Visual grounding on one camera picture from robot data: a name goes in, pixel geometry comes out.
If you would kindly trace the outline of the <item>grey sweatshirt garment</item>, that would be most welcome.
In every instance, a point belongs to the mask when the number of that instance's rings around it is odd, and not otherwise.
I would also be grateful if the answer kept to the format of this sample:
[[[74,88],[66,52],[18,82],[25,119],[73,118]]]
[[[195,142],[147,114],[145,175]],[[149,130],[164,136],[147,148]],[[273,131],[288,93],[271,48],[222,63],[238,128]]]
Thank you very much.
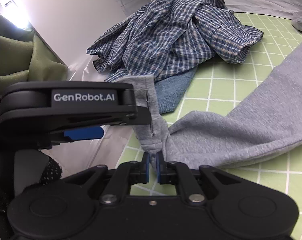
[[[150,76],[127,76],[122,82],[132,84],[137,104],[150,110],[151,123],[133,129],[153,166],[159,152],[190,168],[245,166],[302,144],[302,42],[226,116],[191,111],[168,125]]]

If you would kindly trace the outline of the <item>olive green fabric bag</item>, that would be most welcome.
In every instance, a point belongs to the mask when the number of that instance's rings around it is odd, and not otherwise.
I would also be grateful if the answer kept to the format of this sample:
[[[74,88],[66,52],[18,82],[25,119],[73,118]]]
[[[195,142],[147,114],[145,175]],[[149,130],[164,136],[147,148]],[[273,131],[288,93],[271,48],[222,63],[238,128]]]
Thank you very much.
[[[68,68],[32,29],[20,29],[0,14],[0,94],[26,81],[65,81]]]

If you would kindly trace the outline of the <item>green grid bed sheet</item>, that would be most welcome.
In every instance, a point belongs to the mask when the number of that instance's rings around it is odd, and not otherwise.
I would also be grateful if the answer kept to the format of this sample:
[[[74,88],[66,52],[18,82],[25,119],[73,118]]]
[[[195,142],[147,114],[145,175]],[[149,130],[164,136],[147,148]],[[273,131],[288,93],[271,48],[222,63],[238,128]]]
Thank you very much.
[[[261,29],[263,39],[251,48],[243,64],[227,64],[215,57],[200,65],[177,109],[160,115],[168,125],[191,111],[228,115],[302,42],[302,34],[287,19],[245,13],[238,13],[237,18],[243,24]],[[119,162],[140,160],[143,152],[134,131]],[[302,239],[302,144],[269,160],[223,169],[292,197],[300,210],[292,236]]]

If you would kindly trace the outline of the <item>blue towel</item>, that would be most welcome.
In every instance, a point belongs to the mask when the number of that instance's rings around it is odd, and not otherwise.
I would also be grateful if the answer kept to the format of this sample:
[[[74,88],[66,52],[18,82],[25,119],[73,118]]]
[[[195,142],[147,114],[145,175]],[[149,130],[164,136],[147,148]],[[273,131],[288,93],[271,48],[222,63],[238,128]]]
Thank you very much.
[[[178,107],[184,93],[191,84],[198,67],[176,74],[155,83],[159,113],[172,113]]]

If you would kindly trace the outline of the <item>blue plaid shirt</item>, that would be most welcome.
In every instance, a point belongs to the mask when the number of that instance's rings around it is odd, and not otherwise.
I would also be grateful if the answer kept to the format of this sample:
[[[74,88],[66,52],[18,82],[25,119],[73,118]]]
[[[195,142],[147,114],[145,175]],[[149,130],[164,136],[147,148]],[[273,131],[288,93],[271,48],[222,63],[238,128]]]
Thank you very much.
[[[155,81],[220,56],[241,64],[263,32],[242,24],[224,0],[151,0],[88,49],[108,82],[151,75]]]

